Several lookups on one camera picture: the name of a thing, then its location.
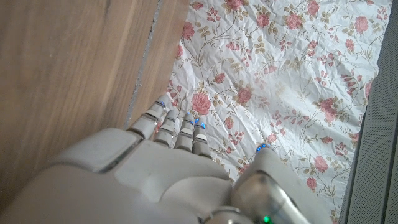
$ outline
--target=robotic hand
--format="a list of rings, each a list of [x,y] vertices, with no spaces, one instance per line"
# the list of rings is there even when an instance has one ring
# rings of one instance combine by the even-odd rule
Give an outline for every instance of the robotic hand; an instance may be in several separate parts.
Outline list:
[[[55,158],[16,197],[0,223],[330,223],[322,203],[271,150],[232,187],[211,160],[205,123],[161,96],[127,131],[104,129]]]

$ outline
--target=floral fabric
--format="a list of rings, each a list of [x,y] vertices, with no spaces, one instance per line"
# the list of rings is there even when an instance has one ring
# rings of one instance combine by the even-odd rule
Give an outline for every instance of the floral fabric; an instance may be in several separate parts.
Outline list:
[[[213,160],[231,180],[270,144],[263,150],[336,223],[390,9],[390,0],[192,1],[169,107],[205,119]]]

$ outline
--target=robot finger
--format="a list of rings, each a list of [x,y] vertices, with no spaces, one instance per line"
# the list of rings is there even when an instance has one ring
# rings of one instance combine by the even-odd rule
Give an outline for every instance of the robot finger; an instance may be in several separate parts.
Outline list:
[[[133,131],[141,135],[144,139],[149,139],[155,130],[157,121],[165,110],[165,102],[167,100],[168,98],[165,95],[159,97],[155,103],[127,129],[127,131]]]
[[[192,152],[192,135],[193,135],[193,116],[187,113],[181,124],[181,130],[178,134],[174,148],[183,149]]]
[[[161,143],[170,147],[173,139],[173,130],[178,111],[170,110],[161,125],[159,132],[156,134],[154,142]]]
[[[205,129],[206,124],[201,119],[195,121],[192,152],[196,155],[204,156],[211,159]]]

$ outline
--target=wooden cabinet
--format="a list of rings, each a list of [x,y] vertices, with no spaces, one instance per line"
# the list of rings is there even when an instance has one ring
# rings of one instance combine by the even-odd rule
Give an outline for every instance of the wooden cabinet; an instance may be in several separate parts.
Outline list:
[[[188,9],[187,0],[1,2],[0,210],[48,159],[124,128],[165,92]]]

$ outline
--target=green led light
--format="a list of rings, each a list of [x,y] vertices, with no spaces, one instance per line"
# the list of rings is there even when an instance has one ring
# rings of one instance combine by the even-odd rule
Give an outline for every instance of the green led light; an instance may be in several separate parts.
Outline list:
[[[270,223],[271,219],[268,216],[264,216],[264,222]]]

